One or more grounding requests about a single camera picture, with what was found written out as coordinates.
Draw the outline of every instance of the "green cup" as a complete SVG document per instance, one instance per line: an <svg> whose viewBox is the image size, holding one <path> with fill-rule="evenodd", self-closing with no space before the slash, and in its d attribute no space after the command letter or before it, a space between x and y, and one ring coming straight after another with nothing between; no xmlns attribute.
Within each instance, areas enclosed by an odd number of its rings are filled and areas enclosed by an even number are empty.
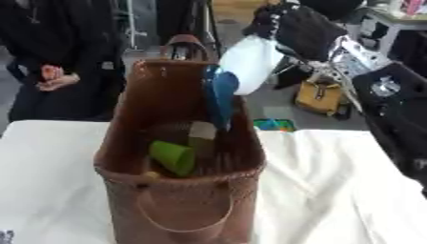
<svg viewBox="0 0 427 244"><path fill-rule="evenodd" d="M194 169L194 150L163 141L150 145L150 157L180 177L188 176Z"/></svg>

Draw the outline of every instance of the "yellow bag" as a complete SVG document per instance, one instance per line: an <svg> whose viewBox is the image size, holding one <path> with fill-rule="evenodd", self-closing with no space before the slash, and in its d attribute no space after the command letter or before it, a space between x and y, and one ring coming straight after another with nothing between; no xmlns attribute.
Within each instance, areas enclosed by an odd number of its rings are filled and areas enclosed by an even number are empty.
<svg viewBox="0 0 427 244"><path fill-rule="evenodd" d="M339 84L305 81L295 102L304 109L333 116L338 111L341 96Z"/></svg>

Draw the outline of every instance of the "white tablecloth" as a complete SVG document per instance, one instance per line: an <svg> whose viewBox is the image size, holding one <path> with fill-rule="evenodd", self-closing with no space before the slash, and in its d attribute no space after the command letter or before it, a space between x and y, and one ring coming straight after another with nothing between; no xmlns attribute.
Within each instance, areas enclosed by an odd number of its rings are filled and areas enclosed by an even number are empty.
<svg viewBox="0 0 427 244"><path fill-rule="evenodd" d="M12 244L112 244L92 168L108 124L28 121L0 139L0 230ZM368 132L260 132L269 166L256 244L425 244L427 202Z"/></svg>

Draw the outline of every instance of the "brown wicker basket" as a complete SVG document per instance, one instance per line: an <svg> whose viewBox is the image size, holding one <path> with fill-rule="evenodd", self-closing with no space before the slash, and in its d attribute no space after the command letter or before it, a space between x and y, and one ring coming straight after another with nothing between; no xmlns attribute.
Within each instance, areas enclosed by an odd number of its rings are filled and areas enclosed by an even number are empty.
<svg viewBox="0 0 427 244"><path fill-rule="evenodd" d="M95 168L107 185L119 244L250 241L264 154L240 98L234 100L231 130L217 137L217 157L197 161L193 175L167 175L153 168L147 156L148 144L157 139L150 133L153 127L208 120L201 87L208 64L158 59L133 66L95 157ZM145 176L147 171L161 176Z"/></svg>

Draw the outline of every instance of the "black pants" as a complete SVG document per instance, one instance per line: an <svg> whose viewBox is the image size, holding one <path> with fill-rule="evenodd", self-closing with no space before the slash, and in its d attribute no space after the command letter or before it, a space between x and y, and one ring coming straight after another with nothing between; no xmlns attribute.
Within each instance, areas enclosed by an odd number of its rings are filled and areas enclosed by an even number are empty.
<svg viewBox="0 0 427 244"><path fill-rule="evenodd" d="M9 113L10 122L19 120L108 121L125 79L122 71L93 73L77 84L52 92L39 91L36 75L25 78Z"/></svg>

